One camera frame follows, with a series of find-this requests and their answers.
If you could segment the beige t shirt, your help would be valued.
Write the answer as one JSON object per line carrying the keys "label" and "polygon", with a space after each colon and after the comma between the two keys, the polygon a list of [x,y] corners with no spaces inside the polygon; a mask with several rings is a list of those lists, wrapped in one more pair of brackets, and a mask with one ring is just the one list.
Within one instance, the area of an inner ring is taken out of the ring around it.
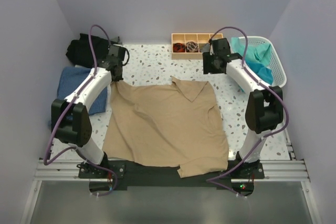
{"label": "beige t shirt", "polygon": [[111,85],[112,114],[103,143],[109,158],[175,167],[180,177],[224,171],[229,147],[212,85]]}

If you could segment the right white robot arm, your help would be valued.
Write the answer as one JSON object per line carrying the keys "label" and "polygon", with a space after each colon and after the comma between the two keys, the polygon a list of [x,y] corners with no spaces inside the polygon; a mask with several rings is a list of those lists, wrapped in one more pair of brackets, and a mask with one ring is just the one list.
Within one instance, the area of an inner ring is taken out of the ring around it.
{"label": "right white robot arm", "polygon": [[282,89],[259,78],[239,53],[231,52],[226,38],[210,39],[203,49],[203,73],[226,74],[248,95],[245,110],[248,132],[236,156],[240,162],[234,165],[235,175],[246,178],[253,171],[251,163],[260,160],[266,138],[284,120]]}

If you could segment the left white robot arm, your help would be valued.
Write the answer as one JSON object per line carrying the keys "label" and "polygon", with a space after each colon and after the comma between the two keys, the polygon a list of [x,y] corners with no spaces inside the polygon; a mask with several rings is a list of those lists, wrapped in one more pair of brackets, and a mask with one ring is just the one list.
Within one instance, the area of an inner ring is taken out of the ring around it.
{"label": "left white robot arm", "polygon": [[51,136],[48,147],[54,139],[69,145],[68,148],[55,155],[44,158],[49,165],[67,150],[75,150],[89,163],[90,171],[97,178],[108,174],[107,156],[91,137],[92,126],[89,110],[98,95],[110,83],[123,79],[122,70],[130,58],[129,51],[119,45],[109,46],[108,53],[101,60],[94,60],[94,67],[84,81],[65,99],[56,99],[51,105]]}

